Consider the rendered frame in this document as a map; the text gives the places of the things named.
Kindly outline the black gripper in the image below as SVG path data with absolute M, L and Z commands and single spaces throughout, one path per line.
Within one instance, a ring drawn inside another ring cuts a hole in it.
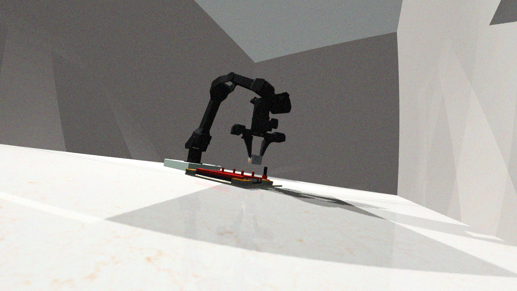
M 267 116 L 268 120 L 270 119 L 269 115 L 266 113 L 254 112 L 253 116 L 252 116 L 252 121 L 253 121 L 255 114 L 259 115 L 259 118 L 264 118 L 264 116 Z M 267 133 L 266 130 L 258 130 L 256 127 L 255 127 L 255 129 L 246 129 L 246 127 L 241 124 L 234 124 L 231 127 L 230 134 L 233 134 L 233 135 L 243 134 L 241 138 L 244 139 L 244 143 L 247 146 L 248 157 L 251 157 L 251 153 L 252 153 L 252 140 L 253 140 L 252 135 L 264 138 L 264 140 L 262 140 L 262 142 L 261 142 L 260 156 L 264 155 L 264 153 L 270 143 L 272 143 L 272 142 L 280 143 L 280 142 L 286 141 L 286 135 L 283 133 L 279 133 L 279 132 L 275 131 L 274 133 L 269 134 L 269 133 Z

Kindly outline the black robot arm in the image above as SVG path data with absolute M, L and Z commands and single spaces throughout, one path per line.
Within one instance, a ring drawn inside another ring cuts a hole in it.
M 232 82 L 230 86 L 225 83 L 229 81 Z M 275 94 L 275 88 L 265 79 L 251 79 L 243 77 L 240 74 L 235 74 L 234 72 L 220 76 L 212 82 L 212 86 L 209 90 L 211 99 L 208 103 L 204 117 L 202 118 L 200 127 L 193 131 L 193 134 L 185 144 L 185 148 L 189 149 L 189 154 L 188 160 L 184 162 L 202 164 L 202 152 L 206 151 L 209 142 L 212 139 L 212 136 L 209 134 L 209 130 L 212 127 L 212 123 L 219 106 L 221 102 L 227 98 L 228 94 L 235 90 L 237 85 L 247 88 L 248 90 L 252 90 L 261 97 L 254 97 L 250 101 L 254 105 L 253 112 L 263 112 L 268 115 L 269 111 L 272 114 L 290 113 L 291 103 L 289 94 L 287 92 Z M 269 121 L 267 116 L 259 118 L 259 115 L 255 114 L 251 129 L 255 129 L 255 127 L 258 130 L 272 131 L 272 129 L 277 129 L 278 119 L 271 118 Z

